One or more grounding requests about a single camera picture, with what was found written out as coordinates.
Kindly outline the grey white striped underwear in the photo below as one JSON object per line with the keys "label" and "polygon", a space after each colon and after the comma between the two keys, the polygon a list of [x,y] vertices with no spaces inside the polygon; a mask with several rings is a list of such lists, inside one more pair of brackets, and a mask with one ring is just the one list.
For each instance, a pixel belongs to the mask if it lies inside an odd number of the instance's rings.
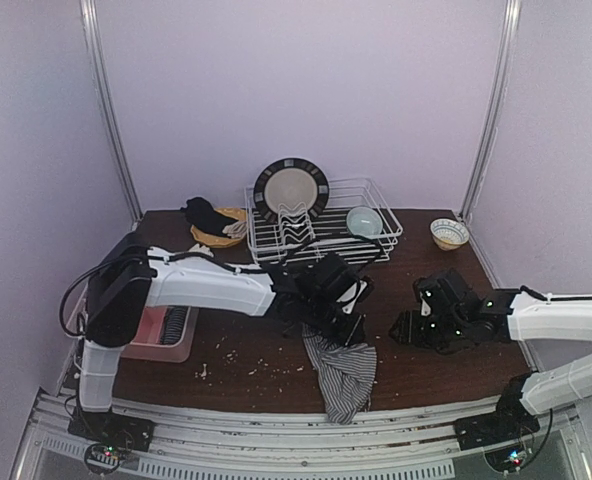
{"label": "grey white striped underwear", "polygon": [[328,421],[350,424],[369,406],[378,365],[376,348],[366,343],[337,345],[309,325],[302,327],[302,340],[317,373]]}

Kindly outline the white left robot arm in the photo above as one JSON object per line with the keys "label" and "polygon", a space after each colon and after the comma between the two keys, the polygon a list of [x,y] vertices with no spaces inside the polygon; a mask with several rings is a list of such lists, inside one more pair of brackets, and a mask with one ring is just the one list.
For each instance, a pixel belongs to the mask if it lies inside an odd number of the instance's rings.
{"label": "white left robot arm", "polygon": [[86,274],[88,281],[78,402],[83,412],[106,414],[119,357],[136,337],[147,308],[190,307],[249,317],[283,316],[308,325],[339,346],[364,339],[356,304],[372,281],[335,252],[305,265],[236,265],[207,253],[171,253],[126,235]]}

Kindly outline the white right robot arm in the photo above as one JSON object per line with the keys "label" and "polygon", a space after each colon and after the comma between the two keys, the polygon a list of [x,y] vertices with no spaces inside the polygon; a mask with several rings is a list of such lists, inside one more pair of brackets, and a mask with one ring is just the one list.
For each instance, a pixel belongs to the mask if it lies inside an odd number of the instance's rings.
{"label": "white right robot arm", "polygon": [[[527,286],[478,295],[449,269],[417,279],[415,310],[403,311],[389,335],[400,345],[450,355],[486,342],[555,340],[592,343],[592,294],[555,295]],[[497,411],[535,417],[592,397],[592,353],[510,381]]]}

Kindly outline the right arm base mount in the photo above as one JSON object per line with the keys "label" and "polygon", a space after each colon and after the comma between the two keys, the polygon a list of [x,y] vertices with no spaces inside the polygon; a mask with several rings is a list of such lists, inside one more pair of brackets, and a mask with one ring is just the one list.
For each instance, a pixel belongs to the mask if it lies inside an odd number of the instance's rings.
{"label": "right arm base mount", "polygon": [[458,419],[453,427],[461,451],[481,449],[492,470],[508,475],[527,463],[525,437],[534,440],[540,423],[531,415],[492,412]]}

